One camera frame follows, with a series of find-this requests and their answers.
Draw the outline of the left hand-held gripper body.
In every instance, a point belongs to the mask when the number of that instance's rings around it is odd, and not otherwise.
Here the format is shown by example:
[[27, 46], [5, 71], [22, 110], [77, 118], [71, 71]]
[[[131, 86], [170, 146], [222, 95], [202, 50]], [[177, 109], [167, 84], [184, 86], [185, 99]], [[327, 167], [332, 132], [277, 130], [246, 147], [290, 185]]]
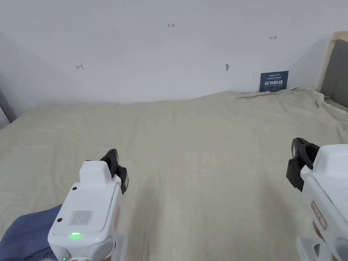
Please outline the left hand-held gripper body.
[[124, 261], [128, 237], [118, 231], [124, 194], [104, 161], [85, 161], [48, 233], [59, 261]]

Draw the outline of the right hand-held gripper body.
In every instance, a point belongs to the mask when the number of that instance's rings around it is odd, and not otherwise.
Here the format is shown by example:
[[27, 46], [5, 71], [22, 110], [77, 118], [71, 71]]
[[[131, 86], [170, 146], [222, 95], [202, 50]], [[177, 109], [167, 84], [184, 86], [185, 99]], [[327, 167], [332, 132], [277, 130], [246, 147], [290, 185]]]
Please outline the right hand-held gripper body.
[[348, 145], [322, 146], [313, 169], [304, 167], [301, 199], [321, 237], [298, 237], [302, 261], [348, 259]]

